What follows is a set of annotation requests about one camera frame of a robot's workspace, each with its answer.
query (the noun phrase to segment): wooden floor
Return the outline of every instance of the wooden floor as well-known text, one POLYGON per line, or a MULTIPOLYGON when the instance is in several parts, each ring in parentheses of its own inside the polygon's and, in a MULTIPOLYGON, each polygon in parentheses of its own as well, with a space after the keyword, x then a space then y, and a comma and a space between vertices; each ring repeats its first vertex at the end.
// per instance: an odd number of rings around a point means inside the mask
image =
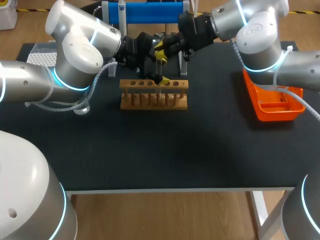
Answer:
MULTIPOLYGON (((227 0, 199 0, 210 11, 227 0)), ((51 8, 55 0, 19 0, 18 8, 51 8)), ((82 7, 91 0, 69 0, 82 7)), ((290 0, 292 11, 319 11, 319 0, 290 0)), ((15 60, 23 43, 47 42, 46 12, 19 12, 15 29, 0 31, 0 59, 15 60)), ((290 14, 280 22, 281 40, 296 41, 300 50, 320 49, 320 15, 290 14)), ((163 32, 163 24, 133 24, 141 31, 163 32)), ((282 196, 263 193, 270 212, 282 196)), ((79 195, 75 202, 78 240, 253 240, 256 227, 245 192, 79 195)), ((279 232, 275 240, 284 239, 279 232)))

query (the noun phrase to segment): blue cylinder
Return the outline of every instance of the blue cylinder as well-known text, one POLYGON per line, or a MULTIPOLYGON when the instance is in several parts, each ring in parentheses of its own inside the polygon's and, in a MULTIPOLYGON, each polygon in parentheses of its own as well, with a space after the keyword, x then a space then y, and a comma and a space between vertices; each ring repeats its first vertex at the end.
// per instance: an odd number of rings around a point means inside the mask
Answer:
MULTIPOLYGON (((109 24, 119 24, 118 3, 109 2, 109 24)), ((183 12, 182 2, 128 2, 127 24, 177 24, 183 12)))

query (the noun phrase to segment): orange plastic container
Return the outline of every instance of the orange plastic container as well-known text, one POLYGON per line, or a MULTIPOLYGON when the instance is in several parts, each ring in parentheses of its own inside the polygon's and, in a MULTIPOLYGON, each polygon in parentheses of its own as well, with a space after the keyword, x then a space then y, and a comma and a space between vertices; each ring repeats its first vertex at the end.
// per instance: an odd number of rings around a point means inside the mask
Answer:
MULTIPOLYGON (((305 111, 305 106, 292 96, 278 91, 264 90, 256 86, 245 69, 243 69, 243 76, 255 113, 260 121, 292 121, 305 111)), ((288 90, 301 98, 303 97, 302 88, 289 87, 288 90)))

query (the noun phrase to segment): black tabletop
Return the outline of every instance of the black tabletop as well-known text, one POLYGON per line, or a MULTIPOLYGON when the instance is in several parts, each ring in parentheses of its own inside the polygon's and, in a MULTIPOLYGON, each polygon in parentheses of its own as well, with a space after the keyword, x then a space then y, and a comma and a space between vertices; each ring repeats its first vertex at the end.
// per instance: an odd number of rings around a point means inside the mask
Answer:
MULTIPOLYGON (((17 58, 26 61, 33 44, 17 58)), ((68 191, 294 187, 320 158, 320 126, 305 112, 293 122, 260 122, 229 43, 188 63, 188 110, 120 110, 119 79, 105 72, 87 115, 1 104, 0 130, 36 145, 68 191)), ((173 59, 164 74, 179 79, 173 59)), ((320 111, 318 92, 304 99, 320 111)))

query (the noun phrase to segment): cable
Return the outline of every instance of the cable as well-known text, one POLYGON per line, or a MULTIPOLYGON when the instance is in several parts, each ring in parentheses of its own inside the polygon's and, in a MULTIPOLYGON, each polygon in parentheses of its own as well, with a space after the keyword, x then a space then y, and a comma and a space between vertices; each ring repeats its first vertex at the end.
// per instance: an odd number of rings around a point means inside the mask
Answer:
POLYGON ((297 101, 299 101, 303 106, 305 106, 306 109, 308 109, 308 111, 320 122, 320 114, 317 113, 316 110, 314 110, 305 100, 303 100, 301 97, 299 97, 297 94, 295 94, 294 92, 286 89, 286 88, 277 88, 276 91, 278 92, 282 92, 285 94, 288 94, 290 96, 292 96, 294 99, 296 99, 297 101))
POLYGON ((41 109, 44 109, 44 110, 47 110, 47 111, 51 111, 51 112, 68 112, 68 111, 72 111, 72 110, 75 110, 75 109, 78 109, 80 108, 81 106, 83 106, 84 104, 88 103, 90 98, 92 97, 92 95, 94 94, 94 91, 95 91, 95 88, 96 88, 96 85, 97 85, 97 82, 98 82, 98 79, 101 75, 101 73, 107 69, 108 67, 112 66, 112 65, 117 65, 118 62, 116 61, 112 61, 112 62, 109 62, 107 63, 106 65, 104 65, 100 70, 99 72, 96 74, 94 80, 93 80, 93 83, 92 83, 92 87, 90 89, 90 92, 88 94, 88 96, 79 104, 77 105, 74 105, 74 106, 71 106, 71 107, 66 107, 66 108, 54 108, 54 107, 50 107, 50 106, 46 106, 46 105, 43 105, 43 104, 39 104, 39 103, 36 103, 36 102, 32 102, 32 104, 36 105, 37 107, 41 108, 41 109))
POLYGON ((242 66, 244 67, 245 65, 244 65, 244 62, 242 61, 242 58, 241 58, 241 56, 240 56, 238 47, 237 47, 235 41, 234 41, 232 38, 230 38, 230 43, 232 44, 232 47, 233 47, 236 55, 238 56, 238 58, 239 58, 239 60, 240 60, 240 62, 241 62, 241 64, 242 64, 242 66))
MULTIPOLYGON (((233 46, 233 49, 235 51, 235 53, 237 54, 242 66, 244 66, 244 62, 241 58, 241 55, 239 53, 239 50, 238 50, 238 47, 237 45, 235 44, 234 40, 233 39, 230 39, 230 42, 233 46)), ((287 56, 287 54, 292 51, 292 46, 288 46, 287 48, 287 51, 285 52, 284 54, 284 58, 283 58, 283 61, 280 63, 279 66, 277 66, 277 69, 273 75, 273 87, 271 88, 270 86, 259 86, 259 87, 262 87, 263 89, 265 90, 268 90, 268 91, 278 91, 280 93, 285 93, 285 94, 288 94, 290 96, 292 96, 295 100, 297 100, 299 103, 301 103, 303 106, 305 106, 305 108, 320 122, 320 114, 317 113, 316 110, 314 110, 305 100, 303 100, 300 96, 298 96, 297 94, 295 94, 294 92, 288 90, 287 88, 280 88, 277 86, 277 77, 278 77, 278 71, 282 65, 282 63, 284 62, 285 60, 285 57, 287 56)))

